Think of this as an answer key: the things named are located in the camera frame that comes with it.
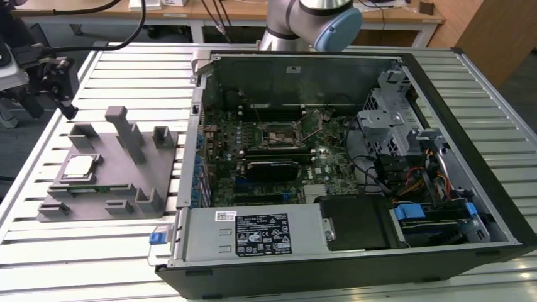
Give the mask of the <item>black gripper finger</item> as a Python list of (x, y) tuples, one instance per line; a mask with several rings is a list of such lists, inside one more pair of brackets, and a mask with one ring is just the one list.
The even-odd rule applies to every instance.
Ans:
[(68, 120), (72, 120), (78, 112), (78, 108), (72, 104), (74, 92), (70, 69), (73, 64), (74, 60), (69, 57), (57, 57), (48, 61), (41, 80), (41, 92), (44, 92), (46, 97), (53, 101), (62, 116)]
[(33, 119), (38, 119), (44, 114), (44, 108), (30, 93), (25, 93), (21, 97), (21, 107)]

